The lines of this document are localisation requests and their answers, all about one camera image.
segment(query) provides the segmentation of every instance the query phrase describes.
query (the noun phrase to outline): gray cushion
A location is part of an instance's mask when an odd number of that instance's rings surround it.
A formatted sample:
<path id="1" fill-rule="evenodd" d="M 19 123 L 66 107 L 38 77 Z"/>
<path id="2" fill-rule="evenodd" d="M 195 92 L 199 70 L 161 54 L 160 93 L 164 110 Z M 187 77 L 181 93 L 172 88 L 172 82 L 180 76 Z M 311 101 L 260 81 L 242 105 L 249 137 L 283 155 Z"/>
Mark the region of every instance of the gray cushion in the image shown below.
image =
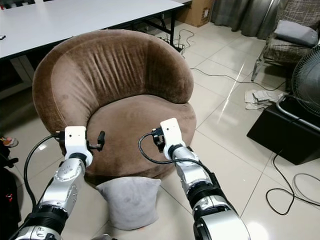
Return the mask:
<path id="1" fill-rule="evenodd" d="M 104 182 L 96 188 L 108 202 L 110 224 L 121 230 L 142 228 L 158 219 L 157 192 L 160 179 L 132 176 Z"/>
<path id="2" fill-rule="evenodd" d="M 274 33 L 279 39 L 311 48 L 318 43 L 315 30 L 292 21 L 280 20 Z"/>

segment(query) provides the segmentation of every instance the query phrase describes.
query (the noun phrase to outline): brown armchair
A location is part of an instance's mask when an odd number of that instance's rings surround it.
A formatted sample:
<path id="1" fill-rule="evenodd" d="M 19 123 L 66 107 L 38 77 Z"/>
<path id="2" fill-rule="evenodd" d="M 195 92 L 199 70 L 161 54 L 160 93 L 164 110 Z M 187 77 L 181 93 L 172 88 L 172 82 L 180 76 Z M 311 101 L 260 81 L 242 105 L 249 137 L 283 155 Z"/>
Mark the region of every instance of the brown armchair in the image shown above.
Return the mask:
<path id="1" fill-rule="evenodd" d="M 188 103 L 192 91 L 192 73 L 175 49 L 128 30 L 100 30 L 64 41 L 42 60 L 33 80 L 36 110 L 51 133 L 86 126 L 88 140 L 95 143 L 105 131 L 104 149 L 94 152 L 85 175 L 95 185 L 123 176 L 168 174 L 173 165 L 145 160 L 138 139 L 175 117 L 190 144 L 196 129 Z M 152 139 L 142 146 L 152 158 L 165 160 Z"/>
<path id="2" fill-rule="evenodd" d="M 277 28 L 279 20 L 295 22 L 318 30 L 320 26 L 320 2 L 319 0 L 279 0 L 274 29 Z M 255 80 L 265 62 L 293 69 L 310 50 L 310 47 L 278 39 L 274 32 L 271 33 L 255 62 L 251 81 Z"/>

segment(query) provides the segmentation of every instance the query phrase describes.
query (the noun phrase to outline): brown velvet upholstery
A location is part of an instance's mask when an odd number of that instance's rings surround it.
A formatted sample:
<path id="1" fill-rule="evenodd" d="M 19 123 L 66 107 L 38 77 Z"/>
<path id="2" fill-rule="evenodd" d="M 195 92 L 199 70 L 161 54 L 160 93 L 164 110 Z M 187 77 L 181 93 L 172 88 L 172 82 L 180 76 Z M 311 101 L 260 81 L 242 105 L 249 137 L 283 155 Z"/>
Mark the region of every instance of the brown velvet upholstery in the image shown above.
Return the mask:
<path id="1" fill-rule="evenodd" d="M 100 30 L 64 41 L 42 60 L 33 80 L 36 110 L 51 133 L 87 126 L 89 141 L 96 143 L 99 132 L 106 132 L 103 151 L 94 152 L 86 171 L 93 184 L 167 174 L 173 166 L 145 160 L 138 139 L 175 117 L 189 144 L 196 128 L 188 104 L 192 91 L 191 71 L 175 49 L 128 30 Z M 165 160 L 151 138 L 143 147 L 151 157 Z"/>

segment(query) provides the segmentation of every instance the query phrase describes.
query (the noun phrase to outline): electric fan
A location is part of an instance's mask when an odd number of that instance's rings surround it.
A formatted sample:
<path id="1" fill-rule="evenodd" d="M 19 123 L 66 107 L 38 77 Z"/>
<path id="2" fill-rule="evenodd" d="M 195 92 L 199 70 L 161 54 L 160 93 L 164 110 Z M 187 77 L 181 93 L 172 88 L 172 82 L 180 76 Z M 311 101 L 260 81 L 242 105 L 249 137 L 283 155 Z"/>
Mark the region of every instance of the electric fan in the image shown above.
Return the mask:
<path id="1" fill-rule="evenodd" d="M 280 105 L 286 98 L 295 98 L 307 111 L 317 115 L 320 121 L 320 45 L 314 47 L 298 62 L 291 82 L 294 96 L 282 96 L 276 107 L 284 114 L 320 132 L 320 127 L 284 110 Z"/>

